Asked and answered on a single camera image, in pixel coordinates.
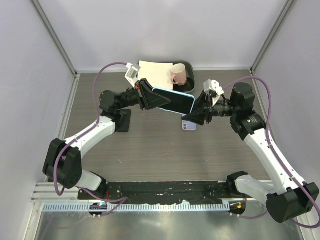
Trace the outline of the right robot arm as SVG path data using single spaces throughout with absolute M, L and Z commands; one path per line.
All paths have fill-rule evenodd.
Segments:
M 256 199 L 276 222 L 284 223 L 310 212 L 320 190 L 314 182 L 307 183 L 288 163 L 266 122 L 254 111 L 254 101 L 253 88 L 247 83 L 236 83 L 230 99 L 226 99 L 220 84 L 207 80 L 195 101 L 195 109 L 183 120 L 204 125 L 213 117 L 230 118 L 231 128 L 258 157 L 272 184 L 239 171 L 227 176 L 226 193 L 233 198 L 243 194 Z

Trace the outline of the black phone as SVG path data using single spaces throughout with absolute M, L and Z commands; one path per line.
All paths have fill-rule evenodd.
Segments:
M 128 133 L 130 129 L 132 111 L 121 109 L 117 114 L 115 131 L 118 133 Z

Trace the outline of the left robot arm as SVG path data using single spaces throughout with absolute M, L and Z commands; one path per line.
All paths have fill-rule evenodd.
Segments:
M 78 187 L 89 190 L 93 198 L 102 199 L 107 192 L 106 181 L 98 174 L 84 170 L 82 158 L 104 138 L 129 131 L 129 107 L 138 105 L 142 110 L 152 110 L 169 103 L 169 98 L 152 91 L 146 79 L 121 93 L 102 92 L 97 120 L 74 136 L 65 140 L 56 138 L 49 145 L 43 173 L 53 180 L 56 193 L 60 196 L 65 189 Z

